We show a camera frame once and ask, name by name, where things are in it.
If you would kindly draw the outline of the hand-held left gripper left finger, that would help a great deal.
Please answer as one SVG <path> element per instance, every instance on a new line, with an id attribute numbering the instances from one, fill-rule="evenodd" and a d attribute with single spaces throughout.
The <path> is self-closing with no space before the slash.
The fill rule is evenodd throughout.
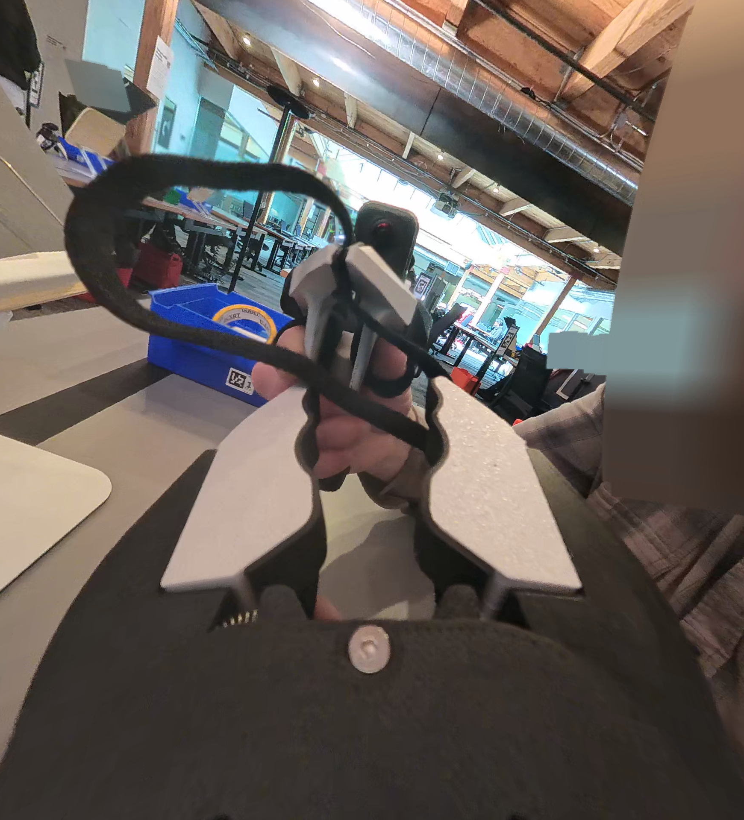
<path id="1" fill-rule="evenodd" d="M 264 589 L 292 589 L 312 617 L 326 560 L 317 481 L 307 467 L 315 428 L 307 390 L 291 387 L 222 441 L 161 578 L 167 592 L 231 591 L 243 610 Z"/>

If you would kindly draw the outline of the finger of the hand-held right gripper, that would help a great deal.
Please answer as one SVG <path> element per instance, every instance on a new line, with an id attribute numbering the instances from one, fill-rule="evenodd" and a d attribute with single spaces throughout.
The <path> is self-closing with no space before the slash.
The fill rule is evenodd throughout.
<path id="1" fill-rule="evenodd" d="M 346 265 L 356 305 L 388 331 L 407 331 L 415 316 L 417 300 L 377 251 L 367 244 L 353 244 Z M 378 333 L 365 320 L 356 320 L 350 349 L 352 390 L 362 387 L 377 338 Z"/>
<path id="2" fill-rule="evenodd" d="M 350 365 L 350 319 L 337 296 L 332 268 L 337 245 L 327 245 L 301 262 L 290 276 L 289 294 L 304 316 L 304 352 L 321 366 Z"/>

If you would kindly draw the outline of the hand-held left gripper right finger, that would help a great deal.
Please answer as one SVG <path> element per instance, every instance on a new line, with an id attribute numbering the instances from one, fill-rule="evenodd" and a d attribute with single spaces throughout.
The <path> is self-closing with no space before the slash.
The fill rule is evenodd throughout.
<path id="1" fill-rule="evenodd" d="M 573 598 L 582 581 L 529 449 L 511 425 L 449 379 L 426 392 L 428 471 L 415 525 L 418 566 L 436 601 L 473 589 L 498 619 L 518 593 Z"/>

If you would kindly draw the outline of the person's right hand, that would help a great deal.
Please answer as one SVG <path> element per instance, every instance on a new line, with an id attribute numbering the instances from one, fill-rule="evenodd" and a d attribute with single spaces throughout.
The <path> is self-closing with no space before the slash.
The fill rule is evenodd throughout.
<path id="1" fill-rule="evenodd" d="M 277 337 L 276 345 L 297 354 L 304 353 L 305 328 L 288 325 Z M 371 373 L 384 380 L 394 380 L 406 373 L 406 355 L 383 339 L 378 339 L 371 359 Z M 254 365 L 252 380 L 256 392 L 267 401 L 296 384 L 294 375 L 264 364 Z M 369 389 L 365 395 L 411 421 L 426 427 L 425 411 L 413 404 L 411 388 L 395 398 L 380 398 Z M 318 462 L 315 476 L 334 477 L 343 472 L 361 472 L 389 480 L 403 466 L 411 449 L 407 443 L 373 428 L 366 421 L 353 417 L 328 399 L 320 400 L 319 424 L 316 431 Z"/>

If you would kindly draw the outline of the yellow tape roll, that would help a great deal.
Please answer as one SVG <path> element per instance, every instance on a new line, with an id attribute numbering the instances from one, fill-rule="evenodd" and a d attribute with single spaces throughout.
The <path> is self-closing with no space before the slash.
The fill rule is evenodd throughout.
<path id="1" fill-rule="evenodd" d="M 270 344 L 275 341 L 277 326 L 262 307 L 238 303 L 223 307 L 212 316 L 212 322 L 249 340 Z"/>

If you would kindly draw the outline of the blue plastic bin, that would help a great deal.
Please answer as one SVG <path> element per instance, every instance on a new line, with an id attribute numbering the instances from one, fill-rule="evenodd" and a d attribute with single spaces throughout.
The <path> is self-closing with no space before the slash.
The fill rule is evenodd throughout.
<path id="1" fill-rule="evenodd" d="M 227 331 L 212 322 L 212 316 L 223 307 L 246 303 L 264 308 L 274 319 L 277 335 L 292 321 L 290 316 L 264 306 L 238 292 L 226 293 L 215 284 L 189 284 L 169 290 L 151 292 L 150 309 L 158 316 L 193 330 Z M 202 384 L 239 401 L 260 407 L 266 403 L 254 389 L 254 360 L 235 354 L 150 336 L 148 360 L 175 375 Z"/>

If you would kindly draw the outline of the black pole stand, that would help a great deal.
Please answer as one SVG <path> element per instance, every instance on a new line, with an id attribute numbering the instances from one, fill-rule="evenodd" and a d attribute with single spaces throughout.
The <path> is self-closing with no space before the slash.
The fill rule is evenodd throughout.
<path id="1" fill-rule="evenodd" d="M 273 148 L 269 158 L 270 164 L 280 165 L 283 164 L 285 156 L 288 153 L 288 150 L 291 146 L 291 142 L 294 135 L 295 122 L 297 120 L 306 120 L 310 118 L 311 113 L 309 109 L 306 108 L 302 99 L 295 96 L 294 93 L 287 90 L 286 88 L 282 88 L 278 85 L 270 85 L 267 88 L 267 93 L 268 96 L 271 97 L 273 102 L 275 102 L 278 106 L 282 107 L 282 115 L 278 123 L 276 136 L 273 142 Z M 249 223 L 244 233 L 243 242 L 241 244 L 241 250 L 239 252 L 237 262 L 232 270 L 232 278 L 227 289 L 228 293 L 234 291 L 234 288 L 239 281 L 244 260 L 246 259 L 248 252 L 250 250 L 250 244 L 252 241 L 252 236 L 254 233 L 256 222 L 264 220 L 264 198 L 267 192 L 269 191 L 269 188 L 258 189 L 253 212 L 250 216 Z"/>

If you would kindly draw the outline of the person's plaid shirt torso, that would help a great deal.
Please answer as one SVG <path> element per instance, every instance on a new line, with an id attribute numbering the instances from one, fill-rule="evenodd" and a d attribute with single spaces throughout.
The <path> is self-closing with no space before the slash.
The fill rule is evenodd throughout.
<path id="1" fill-rule="evenodd" d="M 603 477 L 604 386 L 521 422 L 538 450 L 625 543 L 697 652 L 744 779 L 744 516 L 619 498 Z"/>

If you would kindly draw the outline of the white display stand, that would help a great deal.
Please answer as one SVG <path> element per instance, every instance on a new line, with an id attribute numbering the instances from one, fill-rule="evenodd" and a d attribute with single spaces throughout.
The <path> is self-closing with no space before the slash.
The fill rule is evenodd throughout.
<path id="1" fill-rule="evenodd" d="M 0 86 L 0 330 L 20 308 L 85 292 L 62 245 L 70 200 Z M 0 593 L 111 491 L 100 471 L 0 435 Z"/>

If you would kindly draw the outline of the white paper notice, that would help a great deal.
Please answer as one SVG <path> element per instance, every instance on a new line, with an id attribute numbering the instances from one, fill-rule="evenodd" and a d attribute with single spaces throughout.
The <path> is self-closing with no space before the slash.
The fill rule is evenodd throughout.
<path id="1" fill-rule="evenodd" d="M 172 69 L 172 48 L 158 36 L 155 40 L 146 90 L 158 99 L 165 94 Z"/>

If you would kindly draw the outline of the silver ventilation duct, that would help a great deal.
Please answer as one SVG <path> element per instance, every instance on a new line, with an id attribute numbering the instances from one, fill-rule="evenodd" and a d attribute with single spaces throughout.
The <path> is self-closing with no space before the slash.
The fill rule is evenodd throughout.
<path id="1" fill-rule="evenodd" d="M 362 5 L 359 32 L 441 89 L 632 207 L 639 173 L 588 131 L 473 53 L 386 4 Z"/>

